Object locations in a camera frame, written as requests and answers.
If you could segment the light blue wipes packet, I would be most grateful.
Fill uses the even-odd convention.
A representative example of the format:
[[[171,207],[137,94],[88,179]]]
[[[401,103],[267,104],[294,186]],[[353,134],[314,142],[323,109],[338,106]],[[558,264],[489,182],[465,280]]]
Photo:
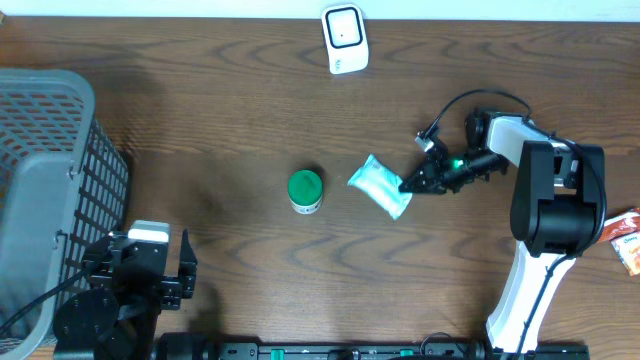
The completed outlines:
[[[413,194],[401,192],[402,178],[384,166],[370,154],[364,164],[356,170],[347,182],[366,193],[384,209],[393,220],[397,220],[406,210]]]

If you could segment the green lid jar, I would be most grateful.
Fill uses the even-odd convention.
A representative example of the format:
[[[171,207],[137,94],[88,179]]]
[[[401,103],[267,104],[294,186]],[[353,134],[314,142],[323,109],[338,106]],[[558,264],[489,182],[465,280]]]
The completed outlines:
[[[311,170],[299,170],[290,178],[287,186],[288,197],[293,210],[309,215],[316,212],[323,200],[323,182]]]

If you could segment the red Top chocolate bar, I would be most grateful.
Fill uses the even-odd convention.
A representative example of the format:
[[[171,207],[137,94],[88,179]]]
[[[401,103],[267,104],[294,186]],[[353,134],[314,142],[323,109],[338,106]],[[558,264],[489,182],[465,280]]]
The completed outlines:
[[[638,231],[639,209],[632,208],[620,215],[606,220],[598,242],[612,241],[616,238]]]

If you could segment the small orange snack box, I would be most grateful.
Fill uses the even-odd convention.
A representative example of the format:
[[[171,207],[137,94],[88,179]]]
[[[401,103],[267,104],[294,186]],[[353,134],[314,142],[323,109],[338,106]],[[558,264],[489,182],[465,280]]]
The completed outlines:
[[[639,274],[639,233],[634,232],[611,241],[621,263],[630,276]]]

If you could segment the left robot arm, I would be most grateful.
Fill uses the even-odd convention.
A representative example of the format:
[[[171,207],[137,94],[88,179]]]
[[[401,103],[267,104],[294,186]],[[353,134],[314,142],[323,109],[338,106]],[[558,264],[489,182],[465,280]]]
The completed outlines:
[[[90,288],[56,312],[55,359],[147,359],[158,316],[193,297],[197,258],[182,232],[178,273],[167,276],[168,245],[111,232],[82,257]]]

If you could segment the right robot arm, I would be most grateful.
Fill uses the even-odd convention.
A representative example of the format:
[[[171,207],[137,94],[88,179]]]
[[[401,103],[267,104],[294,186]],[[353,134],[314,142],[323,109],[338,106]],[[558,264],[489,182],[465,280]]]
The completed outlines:
[[[465,120],[467,149],[457,156],[432,123],[416,136],[426,159],[400,185],[402,193],[457,193],[493,172],[517,169],[510,228],[514,261],[485,326],[485,344],[467,358],[532,359],[538,333],[563,277],[600,237],[606,216],[604,153],[537,128],[527,114],[476,110]]]

